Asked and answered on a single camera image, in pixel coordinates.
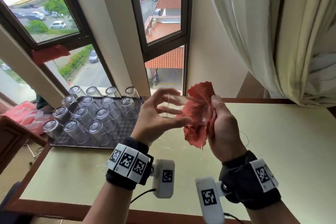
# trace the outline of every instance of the orange tile roof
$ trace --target orange tile roof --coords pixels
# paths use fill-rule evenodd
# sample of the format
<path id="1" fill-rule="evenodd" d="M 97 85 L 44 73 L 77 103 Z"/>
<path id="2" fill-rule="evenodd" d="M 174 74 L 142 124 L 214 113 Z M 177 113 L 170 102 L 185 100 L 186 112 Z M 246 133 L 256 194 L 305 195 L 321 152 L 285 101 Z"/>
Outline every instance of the orange tile roof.
<path id="1" fill-rule="evenodd" d="M 146 68 L 183 68 L 184 47 L 178 47 L 155 59 L 145 62 Z"/>
<path id="2" fill-rule="evenodd" d="M 156 8 L 177 9 L 181 8 L 181 0 L 159 0 Z"/>
<path id="3" fill-rule="evenodd" d="M 152 28 L 152 35 L 149 35 L 148 30 L 146 31 L 146 36 L 148 36 L 147 42 L 152 42 L 179 30 L 181 30 L 181 23 L 157 22 L 155 28 Z"/>

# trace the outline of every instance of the person's left hand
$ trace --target person's left hand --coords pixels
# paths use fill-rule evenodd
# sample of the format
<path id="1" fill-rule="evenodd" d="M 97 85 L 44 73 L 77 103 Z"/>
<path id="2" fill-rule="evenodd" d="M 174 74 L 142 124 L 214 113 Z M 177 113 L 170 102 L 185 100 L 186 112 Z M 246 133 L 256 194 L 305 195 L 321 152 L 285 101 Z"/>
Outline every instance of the person's left hand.
<path id="1" fill-rule="evenodd" d="M 164 132 L 191 124 L 190 117 L 163 118 L 160 113 L 182 114 L 182 110 L 158 106 L 166 102 L 167 94 L 180 95 L 174 88 L 158 89 L 141 107 L 138 120 L 131 134 L 135 140 L 151 146 Z"/>

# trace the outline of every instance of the forearm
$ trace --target forearm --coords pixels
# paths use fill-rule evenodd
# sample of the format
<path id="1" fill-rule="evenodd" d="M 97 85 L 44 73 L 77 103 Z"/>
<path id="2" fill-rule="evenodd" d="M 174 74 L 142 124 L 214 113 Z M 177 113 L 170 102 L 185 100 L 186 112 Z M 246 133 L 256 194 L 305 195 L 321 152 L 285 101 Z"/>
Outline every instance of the forearm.
<path id="1" fill-rule="evenodd" d="M 280 201 L 261 210 L 249 210 L 252 224 L 300 224 L 286 205 Z"/>
<path id="2" fill-rule="evenodd" d="M 84 224 L 126 223 L 132 190 L 106 182 L 86 215 Z"/>

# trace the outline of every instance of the checkered tray surface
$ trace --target checkered tray surface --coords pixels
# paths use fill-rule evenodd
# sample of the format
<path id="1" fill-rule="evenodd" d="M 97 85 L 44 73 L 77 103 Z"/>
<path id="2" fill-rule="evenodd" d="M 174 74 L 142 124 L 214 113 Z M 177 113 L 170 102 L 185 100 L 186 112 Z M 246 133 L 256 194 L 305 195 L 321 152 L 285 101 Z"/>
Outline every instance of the checkered tray surface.
<path id="1" fill-rule="evenodd" d="M 100 101 L 101 101 L 102 97 L 94 97 L 95 102 L 100 105 Z M 121 98 L 113 98 L 117 105 L 120 106 L 120 100 Z M 135 106 L 137 106 L 139 104 L 139 102 L 143 103 L 143 99 L 141 98 L 140 100 L 137 99 L 133 99 Z M 73 103 L 70 107 L 69 110 L 71 112 L 73 112 L 74 110 L 76 110 L 79 106 L 78 103 Z M 121 143 L 122 140 L 125 137 L 128 137 L 131 135 L 134 126 L 137 122 L 137 119 L 133 119 L 133 120 L 129 120 L 125 115 L 124 112 L 121 112 L 121 115 L 116 119 L 118 125 L 117 127 L 110 132 L 111 136 L 113 136 L 112 141 L 110 143 L 108 143 L 107 145 L 101 146 L 98 144 L 98 142 L 92 137 L 90 136 L 90 139 L 83 144 L 76 144 L 76 142 L 74 140 L 72 140 L 71 138 L 66 141 L 65 143 L 58 143 L 56 141 L 54 141 L 51 137 L 48 137 L 48 143 L 51 146 L 61 146 L 61 147 L 85 147 L 85 148 L 102 148 L 102 149 L 114 149 L 118 143 Z"/>

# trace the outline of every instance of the beige floor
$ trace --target beige floor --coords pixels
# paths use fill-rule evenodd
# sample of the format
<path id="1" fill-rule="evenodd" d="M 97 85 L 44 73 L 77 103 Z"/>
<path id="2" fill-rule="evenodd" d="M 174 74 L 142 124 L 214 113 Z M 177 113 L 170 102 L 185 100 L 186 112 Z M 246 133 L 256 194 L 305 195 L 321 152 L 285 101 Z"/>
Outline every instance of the beige floor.
<path id="1" fill-rule="evenodd" d="M 32 143 L 30 144 L 31 150 L 36 154 L 36 150 L 40 146 Z M 34 162 L 32 154 L 28 150 L 27 146 L 23 146 L 10 164 L 6 167 L 3 173 L 0 175 L 0 202 L 6 196 L 9 189 L 16 182 L 22 181 L 24 176 L 29 171 L 29 162 Z M 49 219 L 49 218 L 36 218 L 32 224 L 60 224 L 61 220 L 59 219 Z M 69 221 L 64 220 L 63 224 L 76 224 L 81 223 L 78 221 Z"/>

